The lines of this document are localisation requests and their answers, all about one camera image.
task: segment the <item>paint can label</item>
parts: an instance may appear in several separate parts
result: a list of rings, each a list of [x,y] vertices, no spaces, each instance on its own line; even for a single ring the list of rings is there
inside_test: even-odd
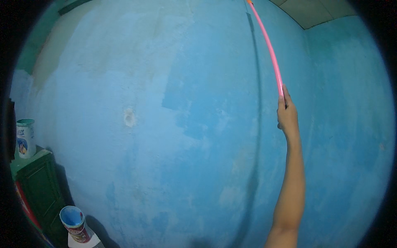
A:
[[[20,158],[30,158],[36,154],[35,133],[33,123],[20,126],[17,123],[17,149]]]

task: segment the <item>white bucket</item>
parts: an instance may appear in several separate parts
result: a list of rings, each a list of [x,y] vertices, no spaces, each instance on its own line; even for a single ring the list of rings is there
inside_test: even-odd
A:
[[[17,121],[17,149],[20,158],[30,158],[36,154],[34,123],[33,119]]]

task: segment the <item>wooden cabinet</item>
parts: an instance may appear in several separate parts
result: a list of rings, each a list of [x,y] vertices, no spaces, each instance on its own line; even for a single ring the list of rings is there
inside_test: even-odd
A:
[[[33,157],[21,159],[16,150],[10,165],[12,178],[31,224],[49,246],[67,247],[67,230],[59,219],[65,203],[56,180],[54,157],[42,147],[37,146],[37,151]]]

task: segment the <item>painted wall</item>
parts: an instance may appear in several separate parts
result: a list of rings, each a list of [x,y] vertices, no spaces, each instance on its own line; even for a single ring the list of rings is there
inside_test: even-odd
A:
[[[393,156],[379,52],[362,24],[351,28],[357,17],[305,32],[271,2],[255,7],[299,111],[299,247],[354,247]],[[242,0],[93,0],[59,19],[33,76],[15,72],[12,99],[36,120],[37,143],[65,167],[75,204],[121,247],[266,241],[286,143],[270,56],[247,12]],[[16,92],[26,82],[24,104]]]
[[[389,181],[395,145],[391,85],[359,17],[315,26],[307,36],[315,107],[299,243],[355,247]]]

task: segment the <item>paint bucket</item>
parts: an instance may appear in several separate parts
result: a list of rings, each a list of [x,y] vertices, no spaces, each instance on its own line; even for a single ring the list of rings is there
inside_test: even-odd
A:
[[[83,212],[75,206],[66,206],[59,212],[59,218],[72,238],[79,243],[87,243],[93,231],[85,223]]]
[[[17,148],[20,158],[30,158],[36,154],[34,123],[33,119],[17,120]]]

